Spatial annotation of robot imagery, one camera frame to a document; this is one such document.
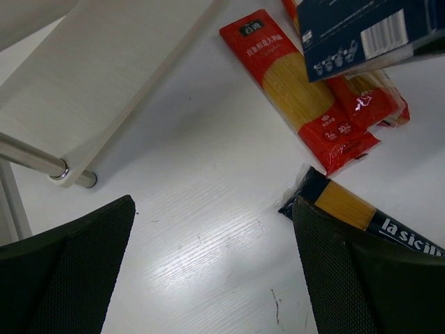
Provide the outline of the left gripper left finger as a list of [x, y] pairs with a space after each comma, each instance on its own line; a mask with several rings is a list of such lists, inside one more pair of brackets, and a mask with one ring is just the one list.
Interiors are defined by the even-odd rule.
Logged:
[[100, 333], [136, 205], [125, 195], [1, 247], [2, 333]]

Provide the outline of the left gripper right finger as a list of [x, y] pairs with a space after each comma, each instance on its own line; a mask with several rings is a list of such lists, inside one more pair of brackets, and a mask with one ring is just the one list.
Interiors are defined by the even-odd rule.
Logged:
[[293, 224], [319, 333], [444, 332], [444, 258], [375, 237], [302, 197]]

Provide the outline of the dark blue Barilla pasta box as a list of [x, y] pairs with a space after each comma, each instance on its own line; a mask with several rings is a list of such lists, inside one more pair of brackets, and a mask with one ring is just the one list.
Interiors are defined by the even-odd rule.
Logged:
[[443, 0], [301, 1], [296, 11], [311, 82], [444, 54]]

